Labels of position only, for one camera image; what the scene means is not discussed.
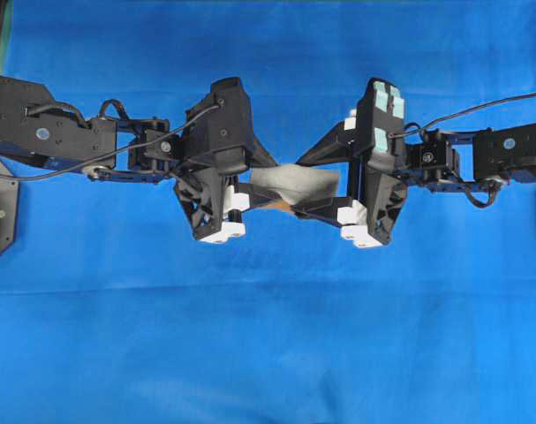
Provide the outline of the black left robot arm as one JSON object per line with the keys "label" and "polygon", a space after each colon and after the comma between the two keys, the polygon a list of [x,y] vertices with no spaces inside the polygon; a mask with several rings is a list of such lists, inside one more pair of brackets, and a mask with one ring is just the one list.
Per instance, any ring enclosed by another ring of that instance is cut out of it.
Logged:
{"label": "black left robot arm", "polygon": [[41,169],[43,178],[174,180],[194,239],[209,244],[245,234],[242,215],[256,203],[240,175],[276,166],[254,134],[251,102],[236,77],[215,82],[172,128],[166,119],[129,117],[115,99],[85,118],[44,85],[0,76],[0,156]]}

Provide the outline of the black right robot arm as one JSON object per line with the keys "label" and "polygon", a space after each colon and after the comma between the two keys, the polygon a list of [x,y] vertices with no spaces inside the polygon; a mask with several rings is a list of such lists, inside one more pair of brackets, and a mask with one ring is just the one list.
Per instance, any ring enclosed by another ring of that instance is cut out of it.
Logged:
{"label": "black right robot arm", "polygon": [[341,230],[359,248],[387,245],[408,189],[461,193],[487,208],[510,181],[536,182],[536,124],[499,131],[426,131],[418,144],[390,139],[404,121],[377,108],[359,108],[354,126],[337,125],[301,156],[301,166],[348,163],[344,197],[325,194],[293,207]]}

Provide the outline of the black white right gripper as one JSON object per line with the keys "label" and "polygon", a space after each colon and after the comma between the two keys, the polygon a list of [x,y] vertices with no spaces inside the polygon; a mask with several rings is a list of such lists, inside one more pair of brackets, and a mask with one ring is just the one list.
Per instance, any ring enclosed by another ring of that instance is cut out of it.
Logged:
{"label": "black white right gripper", "polygon": [[353,153],[351,130],[341,121],[331,128],[296,164],[304,167],[349,161],[347,196],[304,201],[293,206],[302,216],[341,224],[341,237],[356,248],[386,246],[407,196],[407,186],[363,163]]}

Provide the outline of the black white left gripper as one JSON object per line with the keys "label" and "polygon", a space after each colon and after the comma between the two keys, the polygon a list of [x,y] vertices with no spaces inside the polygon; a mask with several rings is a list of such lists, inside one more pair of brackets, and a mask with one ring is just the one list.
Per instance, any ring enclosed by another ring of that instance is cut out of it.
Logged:
{"label": "black white left gripper", "polygon": [[291,205],[280,194],[257,185],[238,182],[238,174],[249,168],[273,168],[278,162],[257,137],[252,146],[225,149],[213,154],[213,165],[182,169],[174,174],[174,193],[202,243],[223,244],[245,235],[242,213],[253,209],[277,210],[290,215]]}

